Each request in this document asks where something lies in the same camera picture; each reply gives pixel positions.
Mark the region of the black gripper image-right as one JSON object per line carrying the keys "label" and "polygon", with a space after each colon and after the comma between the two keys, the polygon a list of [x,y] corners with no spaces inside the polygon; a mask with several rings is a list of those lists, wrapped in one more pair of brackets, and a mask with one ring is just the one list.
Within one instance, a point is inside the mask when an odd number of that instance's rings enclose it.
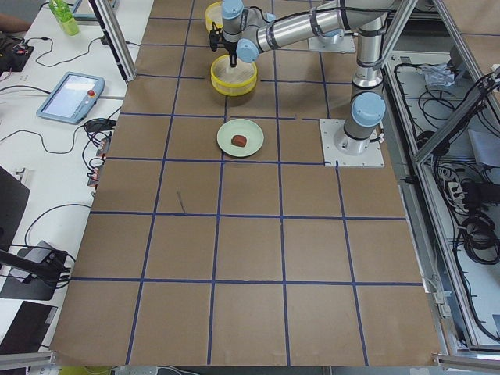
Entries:
{"label": "black gripper image-right", "polygon": [[216,29],[212,27],[209,32],[209,47],[213,52],[216,52],[218,47],[224,47],[229,54],[231,67],[236,67],[238,63],[237,46],[238,43],[233,41],[232,37],[223,28]]}

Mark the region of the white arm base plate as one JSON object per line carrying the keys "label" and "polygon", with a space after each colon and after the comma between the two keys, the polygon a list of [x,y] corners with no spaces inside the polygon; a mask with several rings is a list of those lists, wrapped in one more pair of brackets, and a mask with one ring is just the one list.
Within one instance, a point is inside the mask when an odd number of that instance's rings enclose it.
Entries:
{"label": "white arm base plate", "polygon": [[308,39],[309,50],[312,52],[334,52],[341,54],[355,53],[355,43],[351,34],[343,30],[323,36]]}
{"label": "white arm base plate", "polygon": [[331,167],[383,168],[379,134],[372,131],[366,140],[348,137],[343,119],[320,119],[320,136],[323,149],[323,163]]}

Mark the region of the robot arm image-right front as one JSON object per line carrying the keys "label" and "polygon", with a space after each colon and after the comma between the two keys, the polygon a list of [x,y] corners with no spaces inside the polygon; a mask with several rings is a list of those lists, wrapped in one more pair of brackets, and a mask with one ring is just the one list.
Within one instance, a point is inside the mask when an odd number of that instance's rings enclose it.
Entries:
{"label": "robot arm image-right front", "polygon": [[230,65],[253,63],[264,52],[277,50],[313,37],[325,38],[339,30],[359,32],[356,70],[352,76],[352,99],[362,94],[382,94],[381,57],[384,23],[395,1],[329,1],[309,10],[275,17],[242,1],[223,1],[221,28],[209,32],[213,51],[229,53]]}

